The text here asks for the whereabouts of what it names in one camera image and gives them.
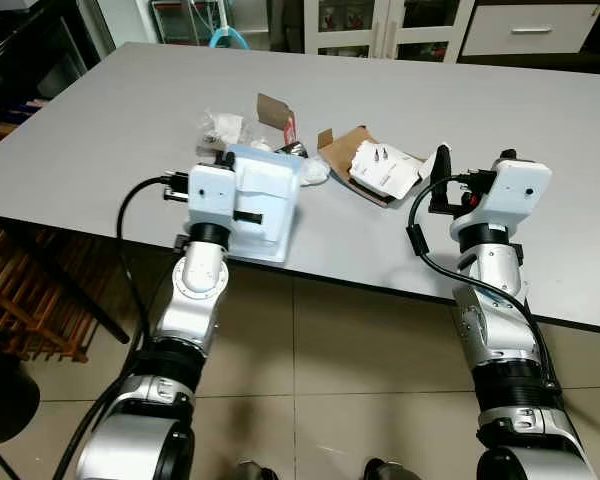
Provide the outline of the black round bin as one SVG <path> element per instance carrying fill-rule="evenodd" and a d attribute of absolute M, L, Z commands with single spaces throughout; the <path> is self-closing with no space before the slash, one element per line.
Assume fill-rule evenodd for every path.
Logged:
<path fill-rule="evenodd" d="M 40 389 L 13 355 L 0 355 L 0 443 L 15 438 L 30 424 L 40 404 Z"/>

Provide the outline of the flat cardboard box white label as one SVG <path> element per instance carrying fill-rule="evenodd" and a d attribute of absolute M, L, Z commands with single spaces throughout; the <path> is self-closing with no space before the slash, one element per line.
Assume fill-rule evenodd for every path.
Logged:
<path fill-rule="evenodd" d="M 338 138 L 332 129 L 322 131 L 317 145 L 341 182 L 381 207 L 404 198 L 431 173 L 432 156 L 406 154 L 400 148 L 378 142 L 364 125 Z"/>

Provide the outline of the dark shiny wrapper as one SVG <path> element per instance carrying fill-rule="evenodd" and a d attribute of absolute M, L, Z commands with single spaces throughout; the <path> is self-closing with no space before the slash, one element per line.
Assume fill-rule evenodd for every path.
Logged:
<path fill-rule="evenodd" d="M 299 141 L 287 143 L 285 146 L 278 147 L 274 152 L 276 152 L 276 154 L 285 154 L 297 157 L 310 157 L 306 147 Z"/>

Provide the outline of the white crumpled paper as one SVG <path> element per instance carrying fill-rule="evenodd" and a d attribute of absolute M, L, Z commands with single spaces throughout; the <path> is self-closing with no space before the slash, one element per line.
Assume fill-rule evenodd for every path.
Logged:
<path fill-rule="evenodd" d="M 326 182 L 331 174 L 331 168 L 326 161 L 320 157 L 305 157 L 303 168 L 300 169 L 297 177 L 300 179 L 301 186 L 318 186 Z"/>

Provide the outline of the crumpled clear plastic bag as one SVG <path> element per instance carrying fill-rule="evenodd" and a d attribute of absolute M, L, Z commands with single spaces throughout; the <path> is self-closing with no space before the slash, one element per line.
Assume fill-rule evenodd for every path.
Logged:
<path fill-rule="evenodd" d="M 249 124 L 244 116 L 205 110 L 200 120 L 198 147 L 223 151 L 228 146 L 248 140 L 249 133 Z"/>

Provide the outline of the small cardboard box red print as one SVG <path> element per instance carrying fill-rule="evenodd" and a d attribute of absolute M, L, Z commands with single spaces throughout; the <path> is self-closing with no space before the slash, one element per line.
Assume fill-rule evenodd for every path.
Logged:
<path fill-rule="evenodd" d="M 283 145 L 297 142 L 294 111 L 281 100 L 258 93 L 256 95 L 256 119 L 264 125 L 282 132 Z"/>

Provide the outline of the white cabinet with glass doors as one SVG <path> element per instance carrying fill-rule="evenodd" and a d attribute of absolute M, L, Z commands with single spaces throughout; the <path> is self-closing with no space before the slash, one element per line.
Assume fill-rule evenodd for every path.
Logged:
<path fill-rule="evenodd" d="M 455 63 L 477 0 L 303 0 L 308 54 Z"/>

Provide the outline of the white drawer unit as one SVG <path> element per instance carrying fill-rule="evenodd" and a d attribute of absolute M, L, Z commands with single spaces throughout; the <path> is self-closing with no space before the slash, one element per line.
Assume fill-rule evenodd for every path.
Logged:
<path fill-rule="evenodd" d="M 491 4 L 475 9 L 461 55 L 579 52 L 600 4 Z"/>

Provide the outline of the blue plastic item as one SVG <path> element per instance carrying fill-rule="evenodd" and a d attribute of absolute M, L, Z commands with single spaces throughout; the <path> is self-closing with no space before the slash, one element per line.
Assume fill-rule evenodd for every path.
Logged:
<path fill-rule="evenodd" d="M 231 27 L 214 28 L 210 32 L 208 47 L 209 49 L 218 49 L 218 47 L 223 47 L 223 49 L 251 49 L 244 36 L 237 29 Z"/>

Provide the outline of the black table leg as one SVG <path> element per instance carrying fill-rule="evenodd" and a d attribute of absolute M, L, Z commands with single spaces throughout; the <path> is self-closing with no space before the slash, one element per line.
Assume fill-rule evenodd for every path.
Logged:
<path fill-rule="evenodd" d="M 72 300 L 79 302 L 82 307 L 85 307 L 85 310 L 88 311 L 100 325 L 104 326 L 104 329 L 107 329 L 108 333 L 113 335 L 113 338 L 116 338 L 118 342 L 125 344 L 125 346 L 126 344 L 131 343 L 131 335 L 127 334 L 122 326 L 118 324 L 116 320 L 113 320 L 112 317 L 103 310 L 102 306 L 95 302 L 94 298 L 91 297 L 88 292 L 81 288 L 81 285 L 62 268 L 61 264 L 50 255 L 48 250 L 45 250 L 44 247 L 41 247 L 40 244 L 35 241 L 35 237 L 30 233 L 29 224 L 25 223 L 25 221 L 0 218 L 0 228 L 8 234 L 9 238 L 11 238 L 21 250 L 29 253 L 32 259 L 34 259 L 35 264 L 38 264 L 40 268 L 50 276 L 50 279 L 53 279 L 54 282 L 61 285 L 64 292 L 66 292 Z"/>

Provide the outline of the brown wooden rack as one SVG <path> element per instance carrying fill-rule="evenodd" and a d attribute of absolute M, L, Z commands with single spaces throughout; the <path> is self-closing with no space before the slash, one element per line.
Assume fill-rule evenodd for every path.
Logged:
<path fill-rule="evenodd" d="M 85 364 L 95 321 L 0 227 L 0 351 Z"/>

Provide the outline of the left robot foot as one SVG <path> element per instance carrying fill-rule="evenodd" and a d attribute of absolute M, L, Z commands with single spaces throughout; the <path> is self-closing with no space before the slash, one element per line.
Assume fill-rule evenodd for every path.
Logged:
<path fill-rule="evenodd" d="M 232 468 L 226 480 L 280 480 L 280 477 L 272 468 L 260 466 L 254 461 L 244 461 Z"/>

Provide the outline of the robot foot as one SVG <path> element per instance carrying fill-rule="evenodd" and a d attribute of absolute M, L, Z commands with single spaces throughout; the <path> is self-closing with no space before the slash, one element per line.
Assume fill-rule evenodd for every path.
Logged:
<path fill-rule="evenodd" d="M 364 467 L 361 480 L 422 480 L 409 468 L 400 463 L 387 462 L 381 458 L 370 458 Z"/>
<path fill-rule="evenodd" d="M 260 466 L 254 461 L 244 461 L 232 468 L 226 480 L 280 480 L 280 477 L 272 468 Z"/>

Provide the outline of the black chair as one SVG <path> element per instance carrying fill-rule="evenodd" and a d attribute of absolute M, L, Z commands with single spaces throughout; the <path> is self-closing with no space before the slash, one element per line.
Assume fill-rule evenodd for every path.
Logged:
<path fill-rule="evenodd" d="M 0 10 L 0 102 L 30 99 L 61 60 L 76 61 L 81 74 L 102 60 L 79 1 Z"/>

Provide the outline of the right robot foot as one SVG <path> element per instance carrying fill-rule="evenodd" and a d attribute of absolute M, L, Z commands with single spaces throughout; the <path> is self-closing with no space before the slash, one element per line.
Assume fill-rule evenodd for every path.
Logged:
<path fill-rule="evenodd" d="M 364 467 L 361 480 L 422 480 L 409 468 L 400 463 L 387 462 L 381 458 L 370 458 Z"/>

